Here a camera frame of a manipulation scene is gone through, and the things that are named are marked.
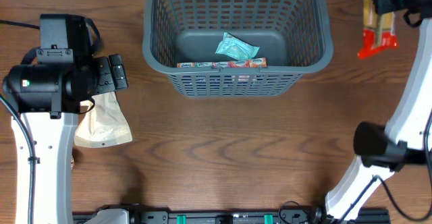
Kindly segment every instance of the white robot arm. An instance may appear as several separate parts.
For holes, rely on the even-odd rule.
[[[432,109],[432,21],[423,20],[420,27],[416,59],[408,78],[402,100],[385,127],[385,135],[393,143],[406,142],[408,149],[423,150],[423,132]],[[378,175],[386,180],[394,174],[389,167],[365,167],[361,156],[355,156],[341,182],[325,197],[328,215],[335,219],[354,220],[360,207],[380,185],[372,183],[362,198],[344,217],[360,192]]]
[[[43,14],[40,24],[41,48],[11,68],[3,81],[7,100],[0,96],[13,115],[18,154],[16,223],[73,223],[71,158],[80,102],[94,106],[91,96],[126,89],[128,81],[119,55],[93,58],[101,40],[91,19]],[[93,44],[89,28],[97,36]]]

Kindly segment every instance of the red candy package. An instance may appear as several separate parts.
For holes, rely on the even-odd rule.
[[[358,57],[364,59],[388,48],[397,48],[394,13],[378,15],[372,0],[363,2],[363,48]]]

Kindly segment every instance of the basket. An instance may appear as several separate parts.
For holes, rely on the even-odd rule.
[[[223,33],[260,47],[266,68],[177,68],[232,61],[215,54]],[[325,0],[146,0],[142,52],[186,96],[269,96],[333,56]]]

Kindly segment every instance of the wood grain surface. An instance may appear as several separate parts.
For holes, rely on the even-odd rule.
[[[188,99],[141,52],[145,0],[0,0],[0,19],[38,24],[41,13],[92,18],[105,48],[123,57],[130,87],[117,94],[133,142],[75,148],[72,204],[91,212],[105,204],[142,203],[180,210],[310,205],[341,179],[354,157],[361,121],[385,124],[402,96],[418,30],[396,20],[400,48],[360,61],[362,0],[327,0],[335,53],[323,71],[304,76],[278,97]],[[37,30],[0,26],[0,78],[39,46]],[[10,116],[0,109],[0,222],[13,223],[16,150]],[[430,203],[425,167],[405,167],[388,181],[409,213]],[[406,221],[380,187],[367,206]]]

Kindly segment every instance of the black cable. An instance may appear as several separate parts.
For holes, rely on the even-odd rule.
[[[94,100],[92,97],[88,98],[87,100],[90,101],[90,102],[92,103],[92,105],[90,106],[90,108],[89,108],[87,111],[82,112],[82,113],[79,113],[79,115],[81,115],[81,114],[86,114],[86,113],[92,111],[92,109],[94,109],[94,107],[95,107],[95,105],[96,105],[95,100]]]
[[[277,216],[279,217],[279,219],[281,219],[281,221],[283,221],[285,224],[292,224],[292,223],[287,222],[287,221],[285,220],[285,218],[282,218],[282,216],[281,216],[282,208],[283,208],[286,204],[296,204],[296,205],[298,205],[298,206],[300,206],[300,204],[298,204],[297,202],[295,202],[295,201],[293,201],[293,200],[289,200],[289,201],[283,203],[283,204],[281,205],[281,207],[279,208],[279,211],[277,212]]]
[[[22,65],[31,65],[31,63],[33,63],[34,59],[37,57],[37,50],[40,49],[40,47],[34,47],[31,48],[31,50],[29,50],[24,58],[22,58],[21,60],[21,64]]]
[[[376,175],[372,177],[371,181],[366,185],[366,187],[364,187],[363,191],[360,193],[360,195],[358,195],[357,199],[350,205],[350,208],[348,208],[348,210],[346,210],[346,212],[342,215],[339,221],[337,221],[337,224],[340,224],[342,223],[342,221],[344,221],[345,217],[350,214],[352,209],[356,206],[356,204],[360,201],[360,199],[364,196],[364,194],[372,186],[372,184],[377,181],[377,179],[378,176]]]
[[[20,119],[20,116],[15,111],[15,109],[6,101],[6,99],[0,94],[0,101],[5,105],[6,109],[12,114],[12,117],[16,120],[19,127],[22,130],[22,133],[27,141],[28,146],[28,153],[30,157],[28,158],[28,163],[30,164],[30,188],[28,193],[28,213],[27,222],[29,224],[33,223],[33,216],[34,216],[34,183],[35,183],[35,175],[36,175],[36,164],[38,159],[36,158],[33,140],[28,133],[28,130],[24,123],[22,123],[22,120]]]
[[[96,34],[96,41],[90,46],[90,52],[94,54],[97,51],[99,51],[103,46],[101,34],[99,34],[99,30],[97,30],[97,27],[92,19],[84,18],[84,21],[87,23],[88,26],[90,26],[93,29],[94,34]]]
[[[425,131],[423,132],[423,150],[425,152],[425,158],[426,158],[426,165],[427,170],[429,172],[429,181],[431,182],[431,191],[432,191],[432,168],[431,168],[431,153],[429,152],[429,131],[431,130],[432,125],[432,110],[429,114],[429,118],[426,123]],[[415,221],[415,222],[422,222],[426,221],[429,217],[432,215],[432,201],[431,206],[429,207],[429,211],[426,213],[424,217],[421,218],[414,218],[409,215],[407,215],[399,206],[396,204],[396,201],[394,200],[392,193],[390,192],[389,188],[387,187],[387,184],[382,180],[379,176],[378,179],[383,184],[384,190],[387,192],[387,195],[389,196],[389,199],[391,203],[393,204],[394,208],[406,219],[409,221]]]
[[[20,27],[24,27],[24,28],[34,28],[34,29],[38,29],[38,30],[41,29],[39,26],[36,26],[36,25],[23,24],[21,22],[12,22],[12,21],[7,21],[7,20],[0,20],[0,24],[7,24],[7,25],[12,25],[12,26],[20,26]]]

